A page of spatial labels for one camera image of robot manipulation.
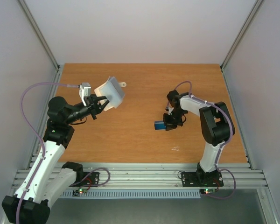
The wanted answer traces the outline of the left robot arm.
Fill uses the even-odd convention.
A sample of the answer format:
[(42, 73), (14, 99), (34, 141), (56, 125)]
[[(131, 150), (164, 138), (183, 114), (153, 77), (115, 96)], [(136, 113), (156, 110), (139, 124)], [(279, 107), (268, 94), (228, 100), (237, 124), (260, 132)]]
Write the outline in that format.
[(52, 181), (49, 178), (73, 136), (72, 123), (89, 115), (95, 119), (108, 103), (105, 96), (95, 94), (84, 97), (83, 102), (76, 105), (69, 105), (63, 97), (49, 101), (49, 119), (40, 152), (22, 185), (13, 196), (5, 196), (2, 201), (10, 223), (46, 223), (51, 207), (61, 194), (70, 185), (79, 186), (84, 182), (83, 166), (75, 162), (65, 163)]

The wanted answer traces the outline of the beige card holder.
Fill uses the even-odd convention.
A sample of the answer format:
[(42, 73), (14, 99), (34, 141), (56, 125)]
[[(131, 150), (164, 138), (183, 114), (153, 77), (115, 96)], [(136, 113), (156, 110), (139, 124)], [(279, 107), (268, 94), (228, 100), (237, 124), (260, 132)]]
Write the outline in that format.
[(106, 99), (100, 100), (101, 105), (107, 100), (109, 101), (104, 111), (117, 108), (122, 103), (125, 97), (123, 88), (126, 86), (126, 82), (118, 82), (115, 77), (109, 77), (105, 83), (94, 90), (97, 97), (106, 97)]

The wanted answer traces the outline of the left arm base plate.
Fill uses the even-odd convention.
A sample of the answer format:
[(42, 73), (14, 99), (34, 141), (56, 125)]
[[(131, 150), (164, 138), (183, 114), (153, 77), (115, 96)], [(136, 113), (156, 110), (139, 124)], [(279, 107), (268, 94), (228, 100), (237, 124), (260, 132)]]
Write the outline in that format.
[(100, 173), (98, 171), (92, 172), (83, 172), (82, 175), (79, 175), (76, 181), (71, 184), (71, 187), (96, 187), (99, 184)]

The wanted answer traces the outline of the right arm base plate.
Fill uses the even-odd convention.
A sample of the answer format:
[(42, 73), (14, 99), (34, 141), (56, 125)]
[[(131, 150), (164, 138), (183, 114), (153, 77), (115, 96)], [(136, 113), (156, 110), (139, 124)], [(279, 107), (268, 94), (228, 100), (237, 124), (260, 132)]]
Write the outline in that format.
[(220, 172), (213, 171), (206, 174), (197, 172), (181, 172), (183, 187), (223, 187), (224, 182)]

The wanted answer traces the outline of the blue credit card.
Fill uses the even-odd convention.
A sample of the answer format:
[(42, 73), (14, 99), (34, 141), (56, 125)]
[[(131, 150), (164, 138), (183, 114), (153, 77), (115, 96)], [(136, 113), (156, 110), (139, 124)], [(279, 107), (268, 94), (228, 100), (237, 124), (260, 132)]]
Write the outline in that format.
[(163, 121), (155, 121), (154, 122), (154, 129), (155, 130), (165, 130), (166, 126)]

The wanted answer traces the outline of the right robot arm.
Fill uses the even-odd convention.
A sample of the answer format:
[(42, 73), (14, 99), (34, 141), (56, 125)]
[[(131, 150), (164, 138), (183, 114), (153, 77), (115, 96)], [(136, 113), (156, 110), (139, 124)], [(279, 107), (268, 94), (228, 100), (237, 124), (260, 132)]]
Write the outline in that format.
[(163, 114), (163, 123), (166, 131), (183, 126), (183, 116), (188, 112), (200, 118), (201, 131), (205, 140), (203, 156), (195, 172), (183, 172), (183, 186), (210, 187), (223, 186), (219, 180), (222, 177), (218, 171), (218, 162), (225, 145), (235, 134), (235, 127), (224, 102), (210, 103), (199, 99), (188, 92), (179, 94), (177, 90), (167, 95), (170, 107)]

